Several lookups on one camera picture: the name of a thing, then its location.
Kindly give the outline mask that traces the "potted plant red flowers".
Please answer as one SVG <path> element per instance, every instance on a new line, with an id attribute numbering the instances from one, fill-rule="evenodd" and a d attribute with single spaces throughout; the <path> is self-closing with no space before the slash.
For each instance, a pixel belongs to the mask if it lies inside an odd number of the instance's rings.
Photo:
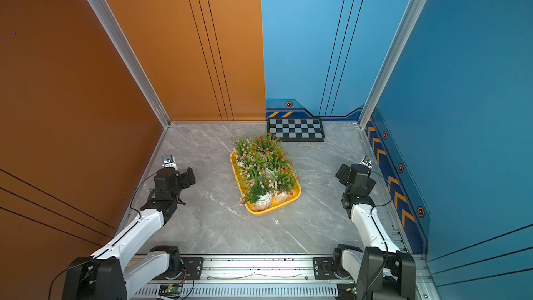
<path id="1" fill-rule="evenodd" d="M 234 150 L 236 152 L 236 163 L 240 167 L 247 167 L 250 164 L 251 158 L 251 143 L 249 139 L 240 137 L 233 142 Z"/>

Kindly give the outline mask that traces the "potted plant pink flowers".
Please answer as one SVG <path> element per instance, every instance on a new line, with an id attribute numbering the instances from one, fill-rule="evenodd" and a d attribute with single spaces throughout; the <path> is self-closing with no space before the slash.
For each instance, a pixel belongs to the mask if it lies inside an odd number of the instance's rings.
<path id="1" fill-rule="evenodd" d="M 242 196 L 240 203 L 258 212 L 271 208 L 273 203 L 271 184 L 271 179 L 265 175 L 241 180 L 238 183 Z"/>

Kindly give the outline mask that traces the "yellow plastic tray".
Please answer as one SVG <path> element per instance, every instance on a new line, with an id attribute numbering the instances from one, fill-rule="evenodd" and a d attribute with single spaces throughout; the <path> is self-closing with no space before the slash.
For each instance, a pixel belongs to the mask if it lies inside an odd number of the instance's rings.
<path id="1" fill-rule="evenodd" d="M 292 190 L 292 194 L 289 193 L 286 200 L 279 201 L 276 198 L 277 196 L 275 194 L 272 194 L 271 200 L 270 200 L 271 202 L 270 206 L 260 211 L 257 209 L 257 207 L 254 204 L 248 204 L 244 200 L 245 193 L 248 191 L 248 186 L 245 182 L 245 178 L 242 176 L 241 169 L 238 168 L 237 166 L 237 152 L 236 151 L 233 151 L 230 155 L 230 164 L 231 164 L 234 176 L 235 176 L 235 180 L 237 182 L 237 187 L 242 196 L 242 200 L 240 201 L 240 204 L 243 204 L 246 207 L 247 211 L 256 217 L 267 215 L 274 211 L 280 210 L 281 208 L 284 208 L 290 204 L 293 204 L 301 196 L 301 193 L 302 193 L 301 185 L 298 181 L 295 181 L 294 183 L 295 187 Z"/>

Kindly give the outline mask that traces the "potted plant orange flowers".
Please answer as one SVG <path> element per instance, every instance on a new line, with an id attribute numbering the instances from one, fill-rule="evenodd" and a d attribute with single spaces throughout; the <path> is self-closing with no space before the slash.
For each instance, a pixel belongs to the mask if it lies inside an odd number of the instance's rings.
<path id="1" fill-rule="evenodd" d="M 245 152 L 237 157 L 237 167 L 244 180 L 259 182 L 266 177 L 266 161 L 261 155 Z"/>

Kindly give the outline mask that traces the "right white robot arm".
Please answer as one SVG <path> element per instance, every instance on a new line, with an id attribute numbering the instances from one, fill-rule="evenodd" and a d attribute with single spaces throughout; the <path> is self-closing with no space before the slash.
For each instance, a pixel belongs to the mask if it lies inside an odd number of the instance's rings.
<path id="1" fill-rule="evenodd" d="M 355 299 L 415 299 L 416 263 L 392 241 L 370 197 L 376 181 L 371 166 L 343 164 L 335 177 L 345 187 L 341 205 L 356 226 L 364 247 L 339 244 L 333 252 L 333 270 L 355 282 Z"/>

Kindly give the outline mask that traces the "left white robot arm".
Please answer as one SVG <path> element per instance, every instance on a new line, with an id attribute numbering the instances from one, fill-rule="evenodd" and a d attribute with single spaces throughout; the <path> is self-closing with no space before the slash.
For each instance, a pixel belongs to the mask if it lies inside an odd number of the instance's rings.
<path id="1" fill-rule="evenodd" d="M 65 271 L 63 299 L 130 299 L 157 276 L 179 279 L 185 274 L 178 247 L 160 245 L 134 265 L 131 259 L 144 243 L 176 212 L 182 190 L 193 186 L 192 168 L 180 173 L 173 167 L 159 169 L 155 188 L 137 217 L 112 240 L 89 257 L 78 257 Z"/>

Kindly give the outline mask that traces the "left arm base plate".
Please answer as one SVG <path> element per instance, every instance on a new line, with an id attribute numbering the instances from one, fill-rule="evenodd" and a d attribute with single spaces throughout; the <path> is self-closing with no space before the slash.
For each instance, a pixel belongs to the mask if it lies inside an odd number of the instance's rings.
<path id="1" fill-rule="evenodd" d="M 200 256 L 190 256 L 181 258 L 182 270 L 187 272 L 186 281 L 198 281 L 203 271 L 204 258 Z"/>

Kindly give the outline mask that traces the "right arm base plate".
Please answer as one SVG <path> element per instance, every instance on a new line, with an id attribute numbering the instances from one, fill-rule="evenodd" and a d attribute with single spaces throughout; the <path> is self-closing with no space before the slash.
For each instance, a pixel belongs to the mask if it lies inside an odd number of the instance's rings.
<path id="1" fill-rule="evenodd" d="M 312 259 L 314 276 L 316 280 L 334 280 L 333 258 L 331 256 L 319 256 Z"/>

